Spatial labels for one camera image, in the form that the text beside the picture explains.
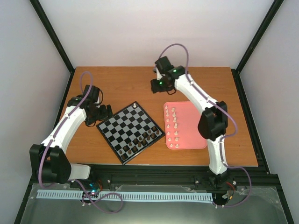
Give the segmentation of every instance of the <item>orange wooden surface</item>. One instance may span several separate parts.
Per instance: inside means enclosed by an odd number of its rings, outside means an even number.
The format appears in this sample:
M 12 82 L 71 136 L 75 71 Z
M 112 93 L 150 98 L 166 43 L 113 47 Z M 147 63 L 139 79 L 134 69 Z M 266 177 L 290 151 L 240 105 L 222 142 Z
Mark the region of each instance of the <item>orange wooden surface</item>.
M 150 90 L 150 81 L 156 75 L 152 69 L 152 67 L 77 67 L 66 103 L 72 97 L 81 94 L 79 77 L 83 71 L 87 70 L 93 74 L 93 85 L 101 88 L 104 92 L 103 103 L 110 104 L 114 113 L 137 101 L 164 129 L 164 103 L 186 101 L 187 98 L 180 92 L 171 96 L 166 92 L 153 94 Z M 229 114 L 239 126 L 238 134 L 225 141 L 228 164 L 232 166 L 257 166 L 256 156 L 230 68 L 190 67 L 189 72 L 198 85 L 211 97 L 227 103 Z M 89 82 L 89 76 L 86 75 L 83 78 L 83 86 Z M 229 120 L 227 133 L 233 131 L 234 126 Z M 86 127 L 84 123 L 72 138 L 66 155 L 70 162 L 121 164 L 98 129 Z M 162 138 L 128 164 L 208 166 L 209 156 L 207 148 L 170 150 L 165 144 L 165 138 Z

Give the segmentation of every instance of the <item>black metal frame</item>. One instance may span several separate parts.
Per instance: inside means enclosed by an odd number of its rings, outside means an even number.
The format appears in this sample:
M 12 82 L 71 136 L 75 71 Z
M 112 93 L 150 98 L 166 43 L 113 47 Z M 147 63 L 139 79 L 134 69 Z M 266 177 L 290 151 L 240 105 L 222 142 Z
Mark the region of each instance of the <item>black metal frame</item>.
M 284 0 L 274 0 L 268 13 L 266 14 L 262 24 L 257 30 L 254 38 L 252 39 L 250 45 L 248 46 L 244 56 L 242 57 L 238 67 L 232 69 L 232 75 L 235 81 L 236 89 L 239 95 L 241 106 L 246 119 L 247 127 L 250 133 L 251 141 L 253 144 L 254 151 L 256 153 L 256 159 L 258 162 L 258 167 L 246 167 L 248 170 L 253 186 L 274 186 L 277 188 L 278 195 L 288 223 L 294 223 L 292 215 L 290 213 L 288 204 L 285 199 L 278 175 L 270 174 L 269 167 L 263 152 L 263 148 L 256 131 L 256 126 L 252 118 L 250 107 L 244 92 L 244 88 L 240 79 L 240 73 L 244 68 L 246 62 L 250 58 L 252 52 L 257 46 L 258 42 L 265 33 L 267 27 L 278 11 L 279 7 Z M 64 97 L 59 108 L 57 119 L 55 125 L 58 123 L 62 109 L 66 100 L 67 93 L 69 91 L 73 76 L 74 68 L 64 51 L 53 27 L 51 26 L 41 4 L 38 0 L 30 0 L 36 13 L 41 19 L 43 25 L 45 26 L 49 36 L 51 37 L 53 43 L 55 44 L 60 56 L 62 57 L 65 65 L 70 71 L 70 79 L 68 81 Z M 196 181 L 201 181 L 206 173 L 209 172 L 208 167 L 172 167 L 172 166 L 115 166 L 115 165 L 92 165 L 93 175 L 96 175 L 102 180 L 103 187 L 113 190 L 115 186 L 120 186 L 123 184 L 140 184 L 140 185 L 179 185 L 186 186 L 196 190 L 206 190 L 211 193 L 218 193 L 220 191 L 212 189 L 209 185 L 196 184 Z M 235 180 L 239 186 L 246 186 L 249 184 L 247 176 L 242 170 L 230 170 L 230 177 Z M 20 210 L 15 220 L 15 224 L 21 222 L 22 215 L 24 213 L 28 196 L 31 191 L 31 186 L 36 182 L 35 177 L 31 177 L 28 184 L 24 199 L 20 206 Z

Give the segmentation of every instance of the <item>chessboard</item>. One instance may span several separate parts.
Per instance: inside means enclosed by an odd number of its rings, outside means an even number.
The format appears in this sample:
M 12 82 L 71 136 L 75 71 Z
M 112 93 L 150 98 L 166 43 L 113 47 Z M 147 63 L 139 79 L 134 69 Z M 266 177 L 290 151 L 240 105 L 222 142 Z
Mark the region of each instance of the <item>chessboard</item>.
M 137 102 L 98 124 L 97 128 L 123 165 L 165 136 Z

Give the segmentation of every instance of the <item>white wall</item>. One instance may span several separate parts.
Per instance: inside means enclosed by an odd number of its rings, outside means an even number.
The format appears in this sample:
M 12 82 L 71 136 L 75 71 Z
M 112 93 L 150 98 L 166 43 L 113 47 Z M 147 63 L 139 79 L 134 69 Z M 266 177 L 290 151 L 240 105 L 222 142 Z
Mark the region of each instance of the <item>white wall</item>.
M 241 73 L 272 173 L 299 223 L 299 1 L 284 1 Z
M 0 217 L 13 223 L 29 149 L 50 133 L 69 73 L 28 0 L 0 2 Z
M 74 66 L 152 66 L 179 42 L 191 66 L 236 68 L 273 0 L 40 0 Z M 176 47 L 173 64 L 185 63 Z

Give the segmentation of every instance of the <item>pink tray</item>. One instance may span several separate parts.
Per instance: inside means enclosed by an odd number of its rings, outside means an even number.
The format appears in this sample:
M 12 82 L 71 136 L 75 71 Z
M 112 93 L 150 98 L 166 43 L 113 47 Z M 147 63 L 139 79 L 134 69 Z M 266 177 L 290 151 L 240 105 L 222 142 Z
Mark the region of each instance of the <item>pink tray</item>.
M 175 117 L 177 118 L 176 122 L 173 121 L 172 108 L 174 108 Z M 174 150 L 205 148 L 206 140 L 200 135 L 197 129 L 199 119 L 199 111 L 190 101 L 165 103 L 164 122 L 167 147 Z

